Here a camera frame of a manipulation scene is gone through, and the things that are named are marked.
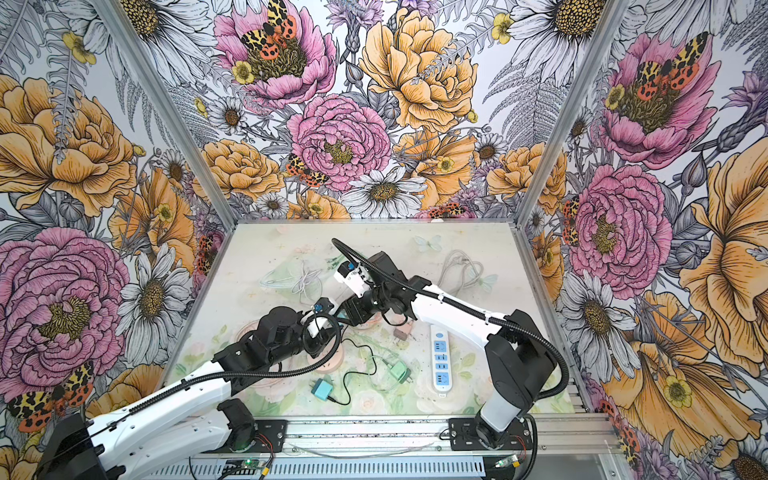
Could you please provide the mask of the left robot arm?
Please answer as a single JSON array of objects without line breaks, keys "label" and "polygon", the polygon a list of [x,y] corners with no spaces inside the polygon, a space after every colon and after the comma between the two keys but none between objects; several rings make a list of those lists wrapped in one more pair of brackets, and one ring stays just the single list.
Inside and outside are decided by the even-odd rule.
[{"label": "left robot arm", "polygon": [[265,379],[309,373],[339,349],[344,326],[379,312],[368,295],[309,310],[272,308],[255,329],[192,373],[148,397],[85,420],[65,418],[37,467],[39,479],[140,479],[166,465],[222,448],[244,451],[262,436],[237,394]]}]

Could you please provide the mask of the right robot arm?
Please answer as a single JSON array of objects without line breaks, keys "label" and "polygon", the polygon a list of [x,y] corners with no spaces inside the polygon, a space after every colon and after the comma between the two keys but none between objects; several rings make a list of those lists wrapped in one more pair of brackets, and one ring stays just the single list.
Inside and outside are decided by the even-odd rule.
[{"label": "right robot arm", "polygon": [[335,278],[354,293],[341,304],[349,325],[393,313],[451,333],[485,353],[494,391],[475,416],[483,447],[500,448],[513,421],[529,413],[536,401],[557,396],[568,386],[567,361],[528,313],[482,309],[424,277],[408,278],[383,251],[366,258],[337,238],[332,245],[346,257]]}]

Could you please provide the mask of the pink charger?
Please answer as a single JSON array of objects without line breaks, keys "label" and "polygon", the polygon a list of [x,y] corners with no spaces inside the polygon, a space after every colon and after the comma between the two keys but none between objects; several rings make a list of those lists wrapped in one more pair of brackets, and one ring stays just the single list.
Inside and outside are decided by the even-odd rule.
[{"label": "pink charger", "polygon": [[393,336],[400,341],[407,341],[411,337],[412,323],[398,325],[393,330]]}]

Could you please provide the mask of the round pink power socket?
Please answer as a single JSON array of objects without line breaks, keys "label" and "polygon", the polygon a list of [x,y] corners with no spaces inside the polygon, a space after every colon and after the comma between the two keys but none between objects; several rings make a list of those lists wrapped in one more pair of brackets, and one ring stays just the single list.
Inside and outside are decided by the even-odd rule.
[{"label": "round pink power socket", "polygon": [[315,369],[315,372],[319,374],[330,374],[337,371],[344,363],[345,353],[344,347],[339,345],[334,354],[322,365]]}]

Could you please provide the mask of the green charger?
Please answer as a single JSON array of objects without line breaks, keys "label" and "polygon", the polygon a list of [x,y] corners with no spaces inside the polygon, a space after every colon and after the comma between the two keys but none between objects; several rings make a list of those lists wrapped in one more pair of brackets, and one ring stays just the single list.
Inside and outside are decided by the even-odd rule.
[{"label": "green charger", "polygon": [[411,377],[411,369],[403,361],[397,361],[396,363],[388,366],[389,374],[399,383],[403,384],[408,382]]}]

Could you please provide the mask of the white blue power strip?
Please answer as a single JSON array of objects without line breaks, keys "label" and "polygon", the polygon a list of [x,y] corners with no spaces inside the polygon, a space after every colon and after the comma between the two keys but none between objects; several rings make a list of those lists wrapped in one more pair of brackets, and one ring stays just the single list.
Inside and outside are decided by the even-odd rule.
[{"label": "white blue power strip", "polygon": [[430,326],[431,378],[439,394],[447,394],[453,387],[448,332],[436,325]]}]

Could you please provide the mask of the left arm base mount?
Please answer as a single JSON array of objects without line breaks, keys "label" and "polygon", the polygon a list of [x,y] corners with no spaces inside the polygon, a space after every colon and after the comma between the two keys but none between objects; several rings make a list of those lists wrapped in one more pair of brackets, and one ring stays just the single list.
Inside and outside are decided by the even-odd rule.
[{"label": "left arm base mount", "polygon": [[257,419],[235,427],[222,449],[231,453],[280,453],[287,427],[286,420]]}]

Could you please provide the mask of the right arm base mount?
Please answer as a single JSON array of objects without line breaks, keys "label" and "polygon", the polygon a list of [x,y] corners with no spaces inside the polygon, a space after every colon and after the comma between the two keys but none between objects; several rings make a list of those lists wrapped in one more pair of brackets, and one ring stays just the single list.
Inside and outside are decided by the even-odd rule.
[{"label": "right arm base mount", "polygon": [[503,433],[479,420],[479,417],[447,420],[448,442],[452,451],[530,451],[533,448],[533,426],[528,420],[513,420]]}]

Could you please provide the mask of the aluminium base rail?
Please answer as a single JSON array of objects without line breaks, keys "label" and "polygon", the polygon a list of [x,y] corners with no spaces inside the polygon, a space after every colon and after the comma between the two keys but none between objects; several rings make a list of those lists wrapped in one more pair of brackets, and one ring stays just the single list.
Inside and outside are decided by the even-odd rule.
[{"label": "aluminium base rail", "polygon": [[[454,455],[448,442],[449,415],[426,416],[305,416],[286,420],[281,456],[326,456],[346,459],[374,454]],[[619,440],[603,414],[533,415],[541,455],[608,454],[619,451]]]}]

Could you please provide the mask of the aluminium corner post left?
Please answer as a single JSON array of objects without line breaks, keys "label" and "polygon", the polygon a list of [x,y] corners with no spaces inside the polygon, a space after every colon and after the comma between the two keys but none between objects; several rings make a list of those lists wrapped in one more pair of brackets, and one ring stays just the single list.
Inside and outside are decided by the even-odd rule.
[{"label": "aluminium corner post left", "polygon": [[130,69],[138,76],[148,98],[164,121],[178,150],[190,165],[196,179],[222,222],[226,233],[233,233],[237,220],[225,196],[215,182],[198,145],[181,118],[164,81],[150,59],[150,54],[135,33],[119,1],[96,1],[94,8],[112,35],[115,44],[124,53]]}]

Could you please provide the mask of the aluminium corner post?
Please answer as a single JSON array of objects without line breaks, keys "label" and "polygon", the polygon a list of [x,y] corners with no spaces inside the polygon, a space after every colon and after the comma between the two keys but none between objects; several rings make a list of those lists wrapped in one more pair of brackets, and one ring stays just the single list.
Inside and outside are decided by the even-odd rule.
[{"label": "aluminium corner post", "polygon": [[608,1],[605,6],[585,58],[575,72],[572,86],[546,142],[539,167],[534,173],[531,184],[523,197],[523,203],[518,209],[514,222],[518,229],[525,226],[543,193],[547,178],[555,168],[563,143],[579,113],[581,103],[593,85],[594,78],[604,58],[610,51],[611,44],[620,29],[629,5],[629,1],[615,0]]},{"label": "aluminium corner post", "polygon": [[164,121],[178,150],[190,165],[196,179],[222,222],[226,233],[233,233],[237,220],[225,196],[215,182],[198,145],[181,118],[164,81],[150,59],[150,54],[135,33],[119,1],[96,1],[94,8],[112,35],[115,44],[124,53],[130,69],[138,76],[148,98]]}]

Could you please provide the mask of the aluminium corner post right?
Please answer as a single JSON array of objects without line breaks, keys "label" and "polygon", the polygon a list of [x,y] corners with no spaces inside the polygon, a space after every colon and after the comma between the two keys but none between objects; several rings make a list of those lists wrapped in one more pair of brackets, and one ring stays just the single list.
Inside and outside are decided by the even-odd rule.
[{"label": "aluminium corner post right", "polygon": [[575,72],[572,86],[546,142],[539,167],[534,173],[531,184],[523,197],[523,203],[518,209],[514,222],[518,229],[525,226],[543,193],[547,178],[555,168],[563,143],[579,113],[581,103],[593,85],[594,78],[604,58],[610,51],[611,44],[620,29],[629,5],[629,1],[615,0],[608,1],[605,6],[585,58]]}]

